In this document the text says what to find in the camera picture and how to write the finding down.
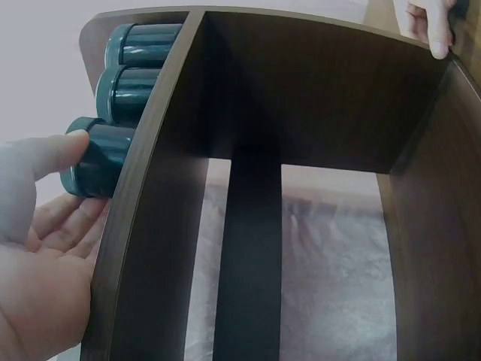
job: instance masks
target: cylindrical leg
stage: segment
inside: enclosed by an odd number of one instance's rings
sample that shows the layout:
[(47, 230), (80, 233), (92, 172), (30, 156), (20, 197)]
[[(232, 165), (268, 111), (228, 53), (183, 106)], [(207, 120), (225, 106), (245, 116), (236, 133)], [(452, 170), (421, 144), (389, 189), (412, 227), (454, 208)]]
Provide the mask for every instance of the cylindrical leg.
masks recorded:
[(107, 68), (96, 90), (97, 113), (108, 123), (136, 127), (160, 68)]
[(67, 132), (84, 129), (89, 146), (80, 162), (60, 174), (67, 192), (81, 197), (112, 198), (135, 130), (99, 118), (76, 119)]
[(105, 50), (105, 68), (115, 65), (162, 67), (181, 28), (182, 24), (118, 26)]

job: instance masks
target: curved shelf panel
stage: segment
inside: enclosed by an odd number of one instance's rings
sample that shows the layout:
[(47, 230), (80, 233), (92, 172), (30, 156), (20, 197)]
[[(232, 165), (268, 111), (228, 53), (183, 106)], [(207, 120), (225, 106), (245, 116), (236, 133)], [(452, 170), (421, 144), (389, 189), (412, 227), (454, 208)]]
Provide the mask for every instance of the curved shelf panel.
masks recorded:
[(82, 359), (183, 353), (207, 172), (196, 114), (203, 17), (193, 11), (186, 18), (132, 140), (92, 280)]
[[(393, 34), (311, 15), (152, 8), (101, 14), (86, 25), (80, 46), (91, 84), (111, 30), (159, 21), (184, 25), (113, 198), (82, 359), (183, 359), (207, 159), (232, 159), (237, 169), (229, 192), (238, 197), (228, 200), (231, 231), (224, 234), (232, 242), (242, 229), (242, 217), (232, 214), (251, 206), (236, 192), (248, 194), (248, 184), (267, 194), (260, 175), (245, 177), (249, 167), (235, 164), (253, 151), (275, 159), (268, 173), (275, 190), (264, 211), (244, 218), (245, 235), (262, 236), (260, 222), (272, 219), (263, 232), (273, 235), (276, 255), (278, 165), (378, 173), (399, 359), (479, 358), (481, 101), (457, 61), (436, 61), (426, 47)], [(256, 174), (263, 171), (257, 165)], [(274, 265), (268, 277), (276, 284), (278, 261), (265, 262)], [(262, 271), (262, 262), (256, 267)], [(237, 272), (230, 270), (227, 286)], [(266, 305), (277, 305), (272, 290)], [(275, 315), (271, 321), (277, 324)]]

